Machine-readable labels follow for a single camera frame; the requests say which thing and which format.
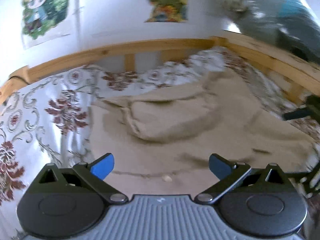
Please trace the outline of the floral white bed sheet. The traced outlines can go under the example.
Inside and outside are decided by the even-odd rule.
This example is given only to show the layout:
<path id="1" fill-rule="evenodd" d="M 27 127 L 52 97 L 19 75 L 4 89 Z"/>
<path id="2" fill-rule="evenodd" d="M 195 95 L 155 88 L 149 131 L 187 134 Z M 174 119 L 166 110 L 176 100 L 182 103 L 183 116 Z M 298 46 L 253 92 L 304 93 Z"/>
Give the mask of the floral white bed sheet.
<path id="1" fill-rule="evenodd" d="M 312 137 L 300 168 L 249 165 L 250 175 L 213 204 L 198 204 L 190 194 L 133 194 L 125 204 L 108 204 L 73 171 L 98 159 L 90 143 L 93 103 L 227 69 L 263 110 Z M 310 171 L 319 161 L 317 121 L 283 120 L 297 108 L 272 80 L 223 47 L 141 73 L 88 64 L 28 85 L 1 113 L 1 239 L 319 239 L 319 194 L 308 198 L 286 174 Z"/>

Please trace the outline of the pile of clothes on bed end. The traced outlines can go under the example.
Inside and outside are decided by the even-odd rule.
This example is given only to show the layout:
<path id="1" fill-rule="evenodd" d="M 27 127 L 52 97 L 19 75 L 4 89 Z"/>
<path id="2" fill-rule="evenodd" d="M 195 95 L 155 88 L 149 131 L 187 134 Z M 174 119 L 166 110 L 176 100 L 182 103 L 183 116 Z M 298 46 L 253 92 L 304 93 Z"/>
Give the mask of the pile of clothes on bed end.
<path id="1" fill-rule="evenodd" d="M 218 0 L 240 33 L 319 63 L 319 22 L 301 0 Z"/>

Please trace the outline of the wooden bed frame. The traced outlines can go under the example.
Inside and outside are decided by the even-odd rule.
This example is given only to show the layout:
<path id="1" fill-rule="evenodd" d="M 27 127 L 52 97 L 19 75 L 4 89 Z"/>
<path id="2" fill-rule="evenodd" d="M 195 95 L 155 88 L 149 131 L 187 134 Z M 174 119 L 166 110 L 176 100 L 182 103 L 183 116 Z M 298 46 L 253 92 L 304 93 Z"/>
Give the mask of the wooden bed frame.
<path id="1" fill-rule="evenodd" d="M 182 61 L 192 49 L 204 50 L 213 46 L 228 48 L 266 75 L 277 73 L 282 76 L 290 85 L 284 92 L 286 98 L 294 103 L 300 102 L 305 90 L 319 95 L 318 65 L 252 37 L 225 31 L 222 37 L 211 36 L 207 39 L 178 38 L 113 44 L 62 56 L 33 68 L 25 66 L 13 72 L 1 87 L 1 103 L 12 93 L 40 79 L 105 57 L 122 55 L 125 70 L 134 71 L 135 55 L 139 53 L 158 51 L 162 62 Z"/>

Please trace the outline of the green cartoon character poster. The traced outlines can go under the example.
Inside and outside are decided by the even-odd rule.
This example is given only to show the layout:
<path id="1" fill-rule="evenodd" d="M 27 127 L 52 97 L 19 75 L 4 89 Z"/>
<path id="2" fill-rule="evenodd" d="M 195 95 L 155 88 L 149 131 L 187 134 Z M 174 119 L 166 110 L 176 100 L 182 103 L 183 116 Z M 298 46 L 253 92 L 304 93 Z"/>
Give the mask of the green cartoon character poster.
<path id="1" fill-rule="evenodd" d="M 72 0 L 22 0 L 22 41 L 26 49 L 71 35 Z"/>

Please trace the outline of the beige large garment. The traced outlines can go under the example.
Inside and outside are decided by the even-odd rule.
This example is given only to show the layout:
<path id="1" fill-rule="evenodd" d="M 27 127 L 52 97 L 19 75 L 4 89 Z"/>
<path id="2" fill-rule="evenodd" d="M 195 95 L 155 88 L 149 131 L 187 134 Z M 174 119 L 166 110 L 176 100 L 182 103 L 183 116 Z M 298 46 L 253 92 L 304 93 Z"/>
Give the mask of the beige large garment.
<path id="1" fill-rule="evenodd" d="M 263 110 L 231 69 L 202 80 L 135 96 L 97 101 L 90 107 L 91 148 L 112 153 L 106 182 L 123 194 L 190 194 L 217 182 L 209 156 L 284 171 L 300 168 L 312 137 Z"/>

